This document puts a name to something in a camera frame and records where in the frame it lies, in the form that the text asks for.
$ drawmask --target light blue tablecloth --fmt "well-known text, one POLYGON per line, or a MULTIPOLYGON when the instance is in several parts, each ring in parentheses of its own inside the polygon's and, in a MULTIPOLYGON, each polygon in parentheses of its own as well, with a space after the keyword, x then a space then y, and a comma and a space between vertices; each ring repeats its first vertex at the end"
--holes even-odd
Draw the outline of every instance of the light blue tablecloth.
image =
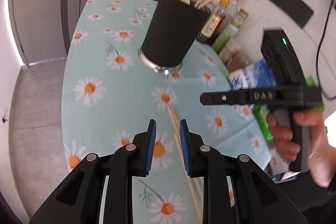
POLYGON ((178 74, 145 67, 137 56, 156 7, 150 0, 88 0, 64 73, 62 129, 69 170, 88 153, 112 154, 157 121, 152 170, 133 180, 135 223, 196 223, 167 106, 189 130, 222 154, 248 154, 264 168, 270 153, 250 110, 203 106, 206 91, 230 90, 227 70, 208 46, 194 42, 178 74))

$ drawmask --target black cable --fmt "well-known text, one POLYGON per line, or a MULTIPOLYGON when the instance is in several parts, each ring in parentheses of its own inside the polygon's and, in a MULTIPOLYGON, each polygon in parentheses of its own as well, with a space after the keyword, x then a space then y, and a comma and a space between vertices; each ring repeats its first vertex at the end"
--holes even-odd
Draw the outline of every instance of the black cable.
POLYGON ((329 16, 330 16, 330 12, 331 12, 331 9, 333 7, 333 4, 334 4, 334 0, 331 1, 331 4, 330 4, 330 7, 329 7, 329 11, 328 11, 328 15, 327 15, 327 19, 325 21, 325 25, 324 25, 324 30, 323 30, 323 34, 322 34, 322 38, 321 38, 321 41, 320 41, 320 44, 317 48, 317 52, 316 52, 316 75, 317 75, 317 81, 318 81, 318 84, 322 90, 322 94, 330 101, 332 100, 335 100, 336 99, 336 95, 334 97, 330 97, 322 88, 322 85, 320 83, 320 76, 319 76, 319 55, 320 55, 320 49, 321 49, 321 46, 322 46, 322 42, 323 42, 323 39, 324 39, 324 36, 326 34, 326 30, 327 30, 327 25, 328 25, 328 21, 329 21, 329 16))

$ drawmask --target daisy print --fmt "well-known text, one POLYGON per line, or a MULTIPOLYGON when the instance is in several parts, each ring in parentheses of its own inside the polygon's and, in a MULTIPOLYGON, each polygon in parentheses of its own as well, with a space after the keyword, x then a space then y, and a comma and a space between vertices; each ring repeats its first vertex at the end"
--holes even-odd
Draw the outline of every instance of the daisy print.
POLYGON ((87 38, 87 32, 83 32, 80 30, 79 32, 75 32, 72 37, 72 43, 76 44, 77 42, 81 42, 87 38))
POLYGON ((119 30, 117 32, 114 32, 114 34, 112 34, 114 40, 125 42, 130 42, 133 36, 134 34, 132 33, 131 30, 119 30))
POLYGON ((156 199, 156 203, 151 204, 148 212, 155 214, 151 218, 151 222, 159 222, 160 224, 172 224, 173 220, 180 222, 182 217, 178 212, 187 210, 182 202, 183 198, 179 195, 174 197, 174 193, 170 193, 168 199, 164 196, 156 199))
POLYGON ((140 24, 140 20, 136 19, 136 18, 131 18, 128 20, 129 24, 132 25, 139 25, 140 24))
POLYGON ((261 150, 262 150, 262 147, 261 147, 261 142, 262 142, 262 139, 255 135, 253 138, 252 138, 252 146, 253 146, 253 151, 258 155, 261 150))
POLYGON ((71 153, 70 150, 68 149, 67 145, 64 144, 64 152, 65 152, 65 157, 67 159, 67 165, 68 165, 68 170, 71 171, 73 170, 84 158, 84 150, 86 149, 85 146, 82 146, 80 149, 77 151, 76 147, 76 141, 72 141, 72 149, 71 153))
POLYGON ((129 133, 126 132, 126 130, 122 130, 121 134, 117 131, 115 133, 117 136, 116 137, 112 137, 113 139, 113 145, 115 146, 115 149, 119 149, 122 146, 125 146, 129 143, 131 143, 131 139, 129 137, 129 133))
POLYGON ((167 81, 171 84, 175 84, 175 83, 178 83, 182 78, 183 76, 181 75, 181 72, 182 72, 183 69, 177 71, 177 72, 172 72, 170 73, 168 76, 167 76, 167 81))
POLYGON ((211 88, 213 88, 216 84, 216 77, 212 76, 211 73, 206 70, 202 70, 199 73, 199 77, 201 78, 203 84, 208 84, 208 86, 211 88))
POLYGON ((104 28, 104 33, 111 34, 112 33, 111 28, 104 28))
POLYGON ((128 70, 128 66, 133 66, 132 58, 127 52, 123 52, 121 54, 111 53, 107 57, 106 65, 110 66, 111 69, 120 70, 122 68, 123 71, 128 70))
POLYGON ((173 152, 173 142, 166 143, 166 138, 167 132, 163 133, 161 137, 158 133, 156 134, 152 162, 154 170, 157 170, 161 165, 166 169, 173 161, 167 156, 168 152, 173 152))
POLYGON ((102 14, 91 14, 88 16, 87 19, 91 19, 92 21, 95 21, 95 20, 100 20, 102 19, 104 16, 102 14))
POLYGON ((115 6, 110 6, 106 8, 107 11, 112 12, 112 13, 116 13, 119 12, 121 10, 120 7, 115 7, 115 6))
POLYGON ((205 56, 204 60, 207 64, 214 67, 215 66, 215 60, 211 56, 205 56))
POLYGON ((144 15, 141 15, 141 17, 144 18, 144 19, 149 19, 150 15, 149 14, 144 14, 144 15))
POLYGON ((104 97, 103 93, 106 92, 106 87, 102 86, 102 81, 98 79, 90 79, 88 77, 85 80, 78 80, 78 85, 75 86, 74 92, 76 95, 76 101, 84 97, 84 105, 90 105, 91 99, 97 103, 104 97))
POLYGON ((162 107, 162 110, 165 110, 169 105, 177 103, 177 97, 172 90, 169 90, 169 87, 164 90, 156 86, 155 91, 152 91, 151 94, 154 97, 153 102, 157 103, 158 109, 162 107))
POLYGON ((221 111, 216 112, 216 110, 214 110, 213 113, 207 115, 207 120, 208 127, 213 128, 213 134, 218 133, 219 137, 225 135, 227 124, 226 118, 224 118, 224 114, 222 114, 221 111))

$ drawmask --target gray floor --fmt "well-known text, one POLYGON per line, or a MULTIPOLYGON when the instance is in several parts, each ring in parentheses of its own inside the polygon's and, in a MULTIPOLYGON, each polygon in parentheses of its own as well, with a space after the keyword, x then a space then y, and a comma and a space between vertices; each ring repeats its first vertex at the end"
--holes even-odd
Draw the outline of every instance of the gray floor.
POLYGON ((22 70, 13 95, 10 157, 29 217, 68 174, 61 123, 65 63, 60 60, 22 70))

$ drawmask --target door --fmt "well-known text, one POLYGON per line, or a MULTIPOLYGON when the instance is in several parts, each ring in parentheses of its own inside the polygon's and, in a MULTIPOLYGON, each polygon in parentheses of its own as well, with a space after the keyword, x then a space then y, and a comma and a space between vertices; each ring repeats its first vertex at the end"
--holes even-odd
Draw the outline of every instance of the door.
POLYGON ((26 64, 65 58, 86 0, 10 0, 10 17, 26 64))

